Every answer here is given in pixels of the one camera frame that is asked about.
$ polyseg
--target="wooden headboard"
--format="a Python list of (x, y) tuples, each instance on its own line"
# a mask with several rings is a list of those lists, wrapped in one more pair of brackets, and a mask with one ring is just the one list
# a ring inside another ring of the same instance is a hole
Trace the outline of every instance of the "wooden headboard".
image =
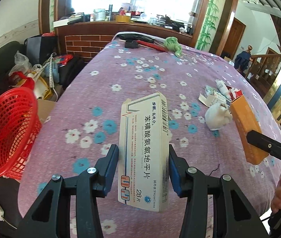
[(94, 21), (77, 23), (55, 28), (59, 52), (79, 55), (89, 62), (121, 31), (135, 31), (152, 36), (167, 38), (174, 36), (180, 44), (189, 46), (192, 36), (174, 30), (138, 23)]

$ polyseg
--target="dark jacket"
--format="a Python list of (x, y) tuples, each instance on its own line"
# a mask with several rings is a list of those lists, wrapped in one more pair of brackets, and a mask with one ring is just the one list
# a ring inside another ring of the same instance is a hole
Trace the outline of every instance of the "dark jacket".
[(239, 55), (236, 56), (234, 68), (240, 68), (242, 72), (245, 71), (248, 67), (250, 57), (250, 53), (246, 51), (241, 52)]

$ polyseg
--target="green cloth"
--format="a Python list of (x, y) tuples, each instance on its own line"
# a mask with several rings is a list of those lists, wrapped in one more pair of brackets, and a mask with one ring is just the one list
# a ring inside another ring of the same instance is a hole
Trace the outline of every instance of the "green cloth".
[(182, 46), (178, 43), (178, 39), (176, 37), (167, 37), (164, 46), (170, 50), (175, 52), (176, 57), (180, 57), (182, 55)]

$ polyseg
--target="white cloth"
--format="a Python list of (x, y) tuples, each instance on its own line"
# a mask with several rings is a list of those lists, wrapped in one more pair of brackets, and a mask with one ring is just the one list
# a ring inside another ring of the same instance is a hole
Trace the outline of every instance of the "white cloth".
[(232, 120), (233, 116), (225, 103), (212, 105), (205, 113), (205, 122), (211, 131), (221, 129)]

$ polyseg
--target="red plastic basket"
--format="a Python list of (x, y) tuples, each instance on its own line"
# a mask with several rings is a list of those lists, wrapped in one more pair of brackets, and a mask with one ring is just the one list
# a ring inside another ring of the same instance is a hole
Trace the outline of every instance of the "red plastic basket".
[(31, 89), (13, 88), (0, 96), (0, 176), (21, 179), (40, 129)]

